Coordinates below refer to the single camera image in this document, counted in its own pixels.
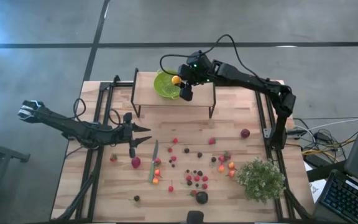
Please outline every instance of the concrete floor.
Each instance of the concrete floor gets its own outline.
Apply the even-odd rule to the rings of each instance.
[[[0,0],[0,44],[92,43],[102,5],[103,0]],[[109,4],[100,42],[214,42],[224,33],[238,42],[358,42],[358,0],[116,0]],[[90,80],[131,80],[136,67],[156,71],[163,54],[195,50],[98,49]],[[0,49],[0,145],[31,153],[28,163],[9,166],[0,189],[0,223],[48,220],[67,141],[16,114],[23,100],[36,99],[70,116],[90,51]],[[358,116],[358,47],[244,47],[239,53],[260,76],[293,88],[294,117]],[[216,48],[208,57],[239,66],[231,48]],[[165,66],[181,63],[175,58]],[[335,121],[340,120],[306,120],[310,127]],[[345,140],[358,122],[327,129]]]

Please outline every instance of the green bowl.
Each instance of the green bowl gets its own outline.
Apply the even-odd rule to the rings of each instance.
[[[167,70],[170,73],[176,73],[173,70]],[[162,97],[177,99],[179,97],[180,88],[172,84],[173,75],[167,74],[161,70],[157,71],[154,79],[154,90]]]

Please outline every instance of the black keyboard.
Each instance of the black keyboard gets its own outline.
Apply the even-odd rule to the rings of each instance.
[[[344,174],[333,172],[321,203],[347,220],[358,223],[358,184]]]

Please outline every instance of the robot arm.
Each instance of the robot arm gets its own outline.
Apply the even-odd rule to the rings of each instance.
[[[135,147],[148,140],[151,136],[133,139],[132,131],[150,131],[135,123],[131,123],[132,113],[126,113],[124,122],[116,128],[100,123],[75,121],[49,110],[41,101],[27,101],[18,113],[21,120],[28,123],[43,123],[62,132],[65,138],[73,136],[78,142],[88,149],[96,149],[99,146],[129,143],[129,155],[135,157]]]
[[[180,97],[187,101],[193,98],[193,85],[209,82],[217,86],[240,86],[269,96],[277,114],[277,124],[270,133],[269,146],[278,150],[284,148],[287,140],[285,123],[292,114],[296,98],[289,86],[242,73],[227,63],[217,60],[210,62],[201,51],[193,53],[186,64],[179,67],[178,76],[180,78],[172,79],[173,84],[181,88]]]

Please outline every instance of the green plant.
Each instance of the green plant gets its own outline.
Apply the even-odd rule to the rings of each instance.
[[[284,175],[271,160],[255,158],[237,172],[237,182],[245,187],[246,196],[257,202],[266,203],[267,200],[279,198],[285,189],[284,180]]]

